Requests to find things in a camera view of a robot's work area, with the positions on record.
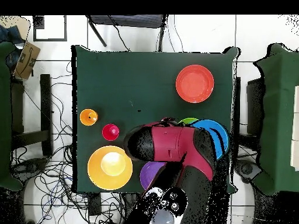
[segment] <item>orange plate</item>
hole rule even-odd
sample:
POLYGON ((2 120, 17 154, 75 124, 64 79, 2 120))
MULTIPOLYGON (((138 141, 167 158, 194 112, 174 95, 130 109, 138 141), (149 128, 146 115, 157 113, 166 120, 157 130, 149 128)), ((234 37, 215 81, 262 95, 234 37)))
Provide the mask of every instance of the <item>orange plate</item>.
POLYGON ((212 93, 214 79, 211 72, 201 65, 189 65, 181 70, 176 78, 176 91, 190 103, 206 100, 212 93))
POLYGON ((125 151, 116 146, 104 146, 94 151, 88 160, 87 171, 91 181, 104 190, 116 190, 127 184, 133 172, 132 160, 125 151), (101 168, 100 163, 103 157, 109 152, 117 152, 124 156, 126 166, 124 171, 118 176, 109 176, 101 168))

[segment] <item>red cup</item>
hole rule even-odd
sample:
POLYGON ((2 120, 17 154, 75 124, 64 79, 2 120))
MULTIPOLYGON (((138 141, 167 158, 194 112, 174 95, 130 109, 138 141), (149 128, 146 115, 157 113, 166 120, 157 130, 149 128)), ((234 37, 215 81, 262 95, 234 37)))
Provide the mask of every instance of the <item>red cup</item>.
POLYGON ((102 135, 104 139, 114 141, 119 137, 119 128, 114 124, 105 125, 102 129, 102 135))

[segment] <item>orange cup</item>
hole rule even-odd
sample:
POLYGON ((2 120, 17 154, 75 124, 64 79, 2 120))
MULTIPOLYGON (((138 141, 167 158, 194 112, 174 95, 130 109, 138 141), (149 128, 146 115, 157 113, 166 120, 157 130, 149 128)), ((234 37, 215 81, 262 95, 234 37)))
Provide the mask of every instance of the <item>orange cup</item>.
POLYGON ((83 125, 91 126, 98 120, 98 114, 92 109, 84 109, 80 113, 80 121, 83 125))

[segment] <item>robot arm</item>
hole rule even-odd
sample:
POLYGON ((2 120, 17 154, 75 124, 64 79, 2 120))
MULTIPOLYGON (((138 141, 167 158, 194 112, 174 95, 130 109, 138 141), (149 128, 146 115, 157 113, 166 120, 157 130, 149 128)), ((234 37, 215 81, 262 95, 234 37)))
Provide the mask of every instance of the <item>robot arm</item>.
POLYGON ((215 150, 204 129, 155 122, 124 140, 132 159, 167 162, 124 224, 203 224, 211 193, 215 150))

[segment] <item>dark green tabletop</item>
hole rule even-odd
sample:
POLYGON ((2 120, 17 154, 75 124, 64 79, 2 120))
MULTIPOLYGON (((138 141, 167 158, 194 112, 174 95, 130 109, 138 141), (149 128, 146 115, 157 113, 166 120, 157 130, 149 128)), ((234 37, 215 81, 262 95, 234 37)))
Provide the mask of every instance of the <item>dark green tabletop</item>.
MULTIPOLYGON (((77 191, 99 193, 89 179, 88 159, 102 146, 123 148, 123 138, 132 128, 164 117, 209 118, 231 129, 233 59, 237 48, 224 54, 165 52, 91 52, 76 46, 77 54, 77 191), (186 66, 199 64, 211 71, 214 90, 202 103, 182 100, 176 92, 178 73, 186 66), (83 109, 93 109, 98 121, 90 127, 81 124, 83 109), (106 141, 102 128, 116 124, 119 137, 106 141)), ((133 162, 130 181, 117 192, 142 192, 140 171, 145 162, 133 162)))

